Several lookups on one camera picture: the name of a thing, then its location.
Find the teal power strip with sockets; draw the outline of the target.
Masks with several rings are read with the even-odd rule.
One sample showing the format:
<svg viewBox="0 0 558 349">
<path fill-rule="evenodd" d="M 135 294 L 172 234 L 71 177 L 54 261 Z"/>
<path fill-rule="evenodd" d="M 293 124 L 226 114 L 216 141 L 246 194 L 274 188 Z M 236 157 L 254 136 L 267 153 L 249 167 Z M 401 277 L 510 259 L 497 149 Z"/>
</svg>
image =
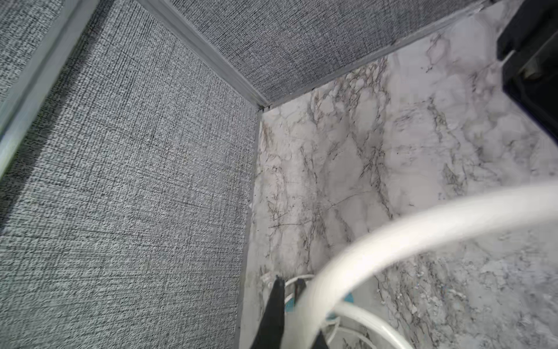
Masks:
<svg viewBox="0 0 558 349">
<path fill-rule="evenodd" d="M 349 303 L 354 303 L 354 297 L 353 294 L 350 293 L 348 294 L 345 298 L 344 298 L 345 302 L 349 302 Z M 295 306 L 295 300 L 294 300 L 294 293 L 291 293 L 290 295 L 286 296 L 285 299 L 285 312 L 286 313 L 290 313 L 294 310 L 294 306 Z M 335 313 L 330 313 L 328 314 L 328 317 L 326 318 L 327 320 L 334 320 L 336 318 L 336 314 Z"/>
</svg>

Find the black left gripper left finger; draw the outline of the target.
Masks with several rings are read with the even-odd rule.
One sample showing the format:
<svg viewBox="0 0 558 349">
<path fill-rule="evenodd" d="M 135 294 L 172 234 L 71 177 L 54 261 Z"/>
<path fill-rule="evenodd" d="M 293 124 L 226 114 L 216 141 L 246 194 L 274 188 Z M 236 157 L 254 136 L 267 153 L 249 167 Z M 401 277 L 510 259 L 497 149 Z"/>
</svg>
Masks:
<svg viewBox="0 0 558 349">
<path fill-rule="evenodd" d="M 284 298 L 285 281 L 277 277 L 251 349 L 280 348 L 285 326 Z"/>
</svg>

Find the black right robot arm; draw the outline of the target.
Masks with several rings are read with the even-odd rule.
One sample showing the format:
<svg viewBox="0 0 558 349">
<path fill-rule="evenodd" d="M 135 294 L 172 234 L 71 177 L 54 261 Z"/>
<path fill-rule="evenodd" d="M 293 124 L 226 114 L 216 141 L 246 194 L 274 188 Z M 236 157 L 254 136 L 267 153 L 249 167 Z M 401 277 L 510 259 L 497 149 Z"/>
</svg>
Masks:
<svg viewBox="0 0 558 349">
<path fill-rule="evenodd" d="M 497 40 L 504 92 L 557 140 L 557 2 L 524 1 Z"/>
</svg>

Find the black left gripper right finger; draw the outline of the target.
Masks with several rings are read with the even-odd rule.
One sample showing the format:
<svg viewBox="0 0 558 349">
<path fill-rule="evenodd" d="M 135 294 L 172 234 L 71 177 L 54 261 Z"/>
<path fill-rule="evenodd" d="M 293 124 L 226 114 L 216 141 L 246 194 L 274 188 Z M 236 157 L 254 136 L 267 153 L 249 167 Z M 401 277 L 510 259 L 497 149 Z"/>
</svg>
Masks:
<svg viewBox="0 0 558 349">
<path fill-rule="evenodd" d="M 300 301 L 300 298 L 303 292 L 305 291 L 305 289 L 306 289 L 306 281 L 303 279 L 297 279 L 294 283 L 295 305 L 298 305 L 298 302 Z M 319 333 L 317 334 L 311 349 L 329 349 L 322 331 L 319 331 Z"/>
</svg>

